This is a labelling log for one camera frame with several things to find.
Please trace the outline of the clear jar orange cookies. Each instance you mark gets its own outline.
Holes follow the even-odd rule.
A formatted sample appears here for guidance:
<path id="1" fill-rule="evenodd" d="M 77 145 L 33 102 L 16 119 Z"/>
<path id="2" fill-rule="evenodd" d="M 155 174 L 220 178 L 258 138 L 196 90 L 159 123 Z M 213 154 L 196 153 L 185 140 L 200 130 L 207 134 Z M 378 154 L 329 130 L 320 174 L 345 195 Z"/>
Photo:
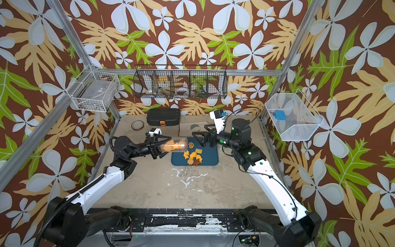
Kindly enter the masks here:
<path id="1" fill-rule="evenodd" d="M 160 146 L 163 152 L 186 152 L 188 139 L 186 137 L 175 137 Z"/>

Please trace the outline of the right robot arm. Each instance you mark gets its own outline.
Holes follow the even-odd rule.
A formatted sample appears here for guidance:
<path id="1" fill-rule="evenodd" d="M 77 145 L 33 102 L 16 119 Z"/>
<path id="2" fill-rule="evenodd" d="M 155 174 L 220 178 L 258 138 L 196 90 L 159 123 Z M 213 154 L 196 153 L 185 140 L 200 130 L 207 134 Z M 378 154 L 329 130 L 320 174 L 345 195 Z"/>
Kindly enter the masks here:
<path id="1" fill-rule="evenodd" d="M 258 230 L 273 236 L 277 247 L 307 247 L 318 235 L 322 220 L 318 213 L 309 212 L 286 188 L 272 169 L 261 149 L 252 143 L 250 121 L 242 118 L 231 122 L 225 131 L 225 119 L 218 118 L 205 130 L 192 136 L 202 147 L 218 145 L 231 149 L 231 156 L 241 172 L 251 175 L 260 185 L 276 215 L 248 206 L 238 212 L 242 229 Z"/>

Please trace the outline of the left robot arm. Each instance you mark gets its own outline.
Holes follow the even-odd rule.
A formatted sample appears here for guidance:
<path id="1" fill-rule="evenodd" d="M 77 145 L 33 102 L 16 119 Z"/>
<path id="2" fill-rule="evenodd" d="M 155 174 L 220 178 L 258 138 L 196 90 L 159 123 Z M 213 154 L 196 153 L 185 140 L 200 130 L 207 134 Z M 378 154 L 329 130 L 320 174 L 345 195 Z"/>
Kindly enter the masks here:
<path id="1" fill-rule="evenodd" d="M 103 212 L 89 214 L 91 207 L 113 187 L 128 178 L 137 166 L 136 157 L 151 155 L 162 158 L 167 152 L 161 146 L 172 137 L 148 132 L 145 142 L 133 143 L 127 136 L 109 140 L 113 162 L 103 173 L 66 198 L 55 197 L 48 205 L 45 222 L 35 239 L 40 246 L 45 239 L 58 247 L 76 247 L 85 237 L 127 221 L 126 209 L 113 206 Z"/>

